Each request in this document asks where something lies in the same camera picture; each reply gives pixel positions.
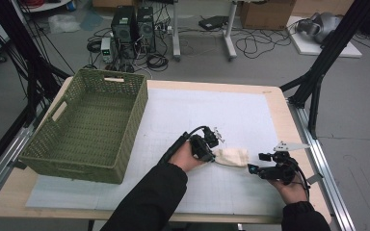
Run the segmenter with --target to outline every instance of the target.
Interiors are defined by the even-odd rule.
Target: gray floor
[[[72,14],[82,21],[86,12],[80,9]],[[40,15],[40,19],[59,13],[67,12],[58,9]],[[103,20],[93,31],[49,37],[77,70],[88,63],[87,38],[109,25],[110,20]],[[167,55],[169,68],[151,72],[154,80],[281,86],[306,73],[316,59],[299,55],[290,44],[277,46],[255,60],[237,51],[238,58],[229,62],[225,44],[218,35],[183,34],[181,39],[184,54],[181,61],[175,62],[170,50]],[[370,48],[356,41],[353,44],[363,56],[361,59],[339,58],[328,72],[321,92],[317,133],[356,229],[370,230]],[[54,65],[68,71],[54,49],[48,48],[48,52]],[[10,62],[0,64],[0,138],[24,105],[24,94],[13,65]],[[86,220],[75,219],[0,218],[0,230],[87,230],[87,224]],[[337,230],[335,222],[331,228]],[[245,226],[245,229],[280,228],[258,225]]]

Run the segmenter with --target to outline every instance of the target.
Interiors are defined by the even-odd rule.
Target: green wicker basket
[[[147,99],[143,75],[81,69],[19,159],[42,175],[120,184]]]

